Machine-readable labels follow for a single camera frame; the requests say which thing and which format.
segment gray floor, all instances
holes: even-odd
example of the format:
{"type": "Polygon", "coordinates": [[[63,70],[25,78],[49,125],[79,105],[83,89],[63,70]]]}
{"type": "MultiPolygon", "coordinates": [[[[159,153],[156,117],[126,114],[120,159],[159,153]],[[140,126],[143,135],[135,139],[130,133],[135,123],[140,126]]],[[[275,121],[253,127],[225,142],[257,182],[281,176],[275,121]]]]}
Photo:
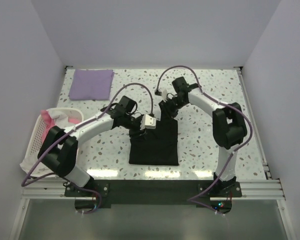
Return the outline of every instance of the gray floor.
{"type": "Polygon", "coordinates": [[[73,200],[32,200],[21,240],[286,240],[276,201],[239,200],[222,217],[195,206],[114,205],[83,217],[73,200]]]}

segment wall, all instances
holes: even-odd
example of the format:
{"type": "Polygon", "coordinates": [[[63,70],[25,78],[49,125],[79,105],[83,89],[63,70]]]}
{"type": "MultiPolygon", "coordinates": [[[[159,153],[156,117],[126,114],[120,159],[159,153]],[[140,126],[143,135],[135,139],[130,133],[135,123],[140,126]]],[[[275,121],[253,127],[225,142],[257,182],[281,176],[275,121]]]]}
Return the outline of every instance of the wall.
{"type": "Polygon", "coordinates": [[[70,66],[243,66],[280,0],[32,0],[70,66]]]}
{"type": "Polygon", "coordinates": [[[52,107],[63,64],[29,0],[0,0],[0,240],[9,237],[22,161],[41,109],[52,107]]]}
{"type": "Polygon", "coordinates": [[[300,239],[300,0],[282,0],[243,68],[270,170],[300,239]]]}

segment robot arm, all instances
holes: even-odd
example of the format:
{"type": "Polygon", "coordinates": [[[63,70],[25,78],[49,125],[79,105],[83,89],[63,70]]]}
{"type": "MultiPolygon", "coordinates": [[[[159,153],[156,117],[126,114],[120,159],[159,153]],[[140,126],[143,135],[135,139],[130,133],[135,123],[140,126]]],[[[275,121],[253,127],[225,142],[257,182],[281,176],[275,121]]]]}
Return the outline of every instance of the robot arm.
{"type": "Polygon", "coordinates": [[[75,126],[60,129],[55,126],[50,129],[39,151],[38,158],[51,146],[70,131],[75,130],[62,142],[62,147],[55,146],[44,156],[42,163],[61,178],[65,178],[78,187],[95,189],[94,179],[76,164],[77,150],[86,141],[100,133],[116,127],[125,127],[130,130],[130,135],[144,135],[146,129],[156,127],[156,119],[150,115],[132,116],[132,110],[137,105],[132,99],[123,96],[119,103],[111,107],[103,117],[98,119],[102,112],[76,124],[75,126]]]}
{"type": "MultiPolygon", "coordinates": [[[[214,179],[216,179],[224,168],[229,156],[247,135],[244,118],[236,111],[222,107],[204,96],[199,91],[197,83],[189,85],[183,77],[179,77],[172,82],[172,85],[176,95],[170,99],[167,98],[167,95],[162,96],[163,100],[159,103],[161,111],[175,118],[179,109],[187,104],[192,104],[212,117],[213,137],[219,145],[218,166],[214,173],[214,179]]],[[[241,111],[238,103],[235,102],[229,105],[241,111]]],[[[231,161],[220,177],[222,182],[221,188],[228,187],[236,182],[236,159],[237,152],[234,152],[231,161]]]]}

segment pink cloth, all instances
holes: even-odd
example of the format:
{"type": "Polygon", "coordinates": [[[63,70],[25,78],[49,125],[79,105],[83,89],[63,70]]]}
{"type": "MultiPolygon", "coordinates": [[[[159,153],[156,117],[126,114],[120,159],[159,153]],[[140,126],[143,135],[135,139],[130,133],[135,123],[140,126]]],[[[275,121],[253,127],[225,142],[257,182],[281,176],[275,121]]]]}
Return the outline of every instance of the pink cloth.
{"type": "MultiPolygon", "coordinates": [[[[56,126],[56,124],[55,124],[55,121],[50,117],[49,112],[47,110],[41,110],[41,117],[42,117],[43,122],[46,125],[45,130],[43,131],[42,136],[41,136],[41,141],[44,142],[48,135],[49,130],[51,128],[53,128],[54,126],[56,126]]],[[[76,118],[69,117],[68,122],[75,125],[75,124],[80,123],[81,121],[76,118]]]]}

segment table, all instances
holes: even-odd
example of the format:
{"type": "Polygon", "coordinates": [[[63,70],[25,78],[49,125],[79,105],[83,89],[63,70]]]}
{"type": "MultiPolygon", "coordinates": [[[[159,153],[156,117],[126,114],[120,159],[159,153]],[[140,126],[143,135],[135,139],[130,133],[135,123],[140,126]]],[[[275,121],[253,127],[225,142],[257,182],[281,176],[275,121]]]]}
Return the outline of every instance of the table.
{"type": "MultiPolygon", "coordinates": [[[[92,117],[109,101],[72,101],[69,90],[74,69],[67,69],[57,107],[77,108],[83,112],[84,119],[92,117]]],[[[138,82],[146,85],[153,93],[154,114],[160,117],[158,103],[161,97],[154,95],[154,89],[163,69],[114,69],[110,97],[128,83],[138,82]]],[[[244,114],[249,117],[247,103],[237,71],[225,69],[195,70],[203,89],[222,101],[238,102],[244,114]]],[[[174,93],[171,82],[183,76],[192,84],[195,78],[187,69],[172,69],[166,73],[160,88],[174,93]]],[[[121,96],[135,100],[138,112],[150,112],[149,94],[140,86],[130,86],[120,93],[121,96]]],[[[212,119],[196,106],[187,105],[178,116],[178,158],[179,166],[131,165],[129,161],[130,139],[128,130],[117,127],[97,135],[84,143],[77,157],[77,163],[95,179],[113,180],[210,180],[217,168],[218,146],[212,133],[212,119]]],[[[263,157],[259,151],[256,136],[249,145],[239,150],[235,166],[237,179],[265,180],[263,157]]]]}

